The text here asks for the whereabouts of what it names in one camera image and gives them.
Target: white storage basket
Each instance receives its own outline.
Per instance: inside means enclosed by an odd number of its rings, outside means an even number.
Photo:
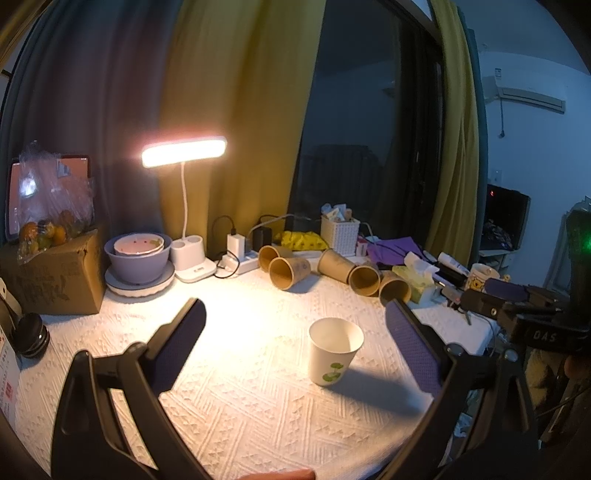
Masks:
[[[320,236],[329,244],[329,247],[344,257],[355,255],[358,233],[359,220],[353,218],[350,222],[331,222],[322,216]]]

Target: white paper cup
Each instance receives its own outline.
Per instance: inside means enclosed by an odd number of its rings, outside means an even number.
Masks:
[[[308,331],[308,376],[325,387],[337,383],[363,345],[363,332],[352,322],[335,317],[316,320]]]

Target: purple gripper pad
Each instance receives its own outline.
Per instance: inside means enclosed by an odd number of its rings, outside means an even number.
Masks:
[[[506,301],[527,301],[530,297],[530,294],[523,285],[509,283],[496,278],[489,278],[484,283],[484,293]]]
[[[386,327],[414,379],[422,391],[437,397],[441,391],[440,365],[412,322],[395,301],[386,305]]]

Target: ceiling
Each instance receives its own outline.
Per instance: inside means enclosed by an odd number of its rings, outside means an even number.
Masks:
[[[476,34],[479,51],[551,60],[589,74],[566,33],[536,0],[455,0]]]

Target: plastic bag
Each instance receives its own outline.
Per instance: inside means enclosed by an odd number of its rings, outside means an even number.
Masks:
[[[60,156],[31,143],[19,156],[17,260],[24,264],[84,232],[94,215],[88,179],[71,175]]]

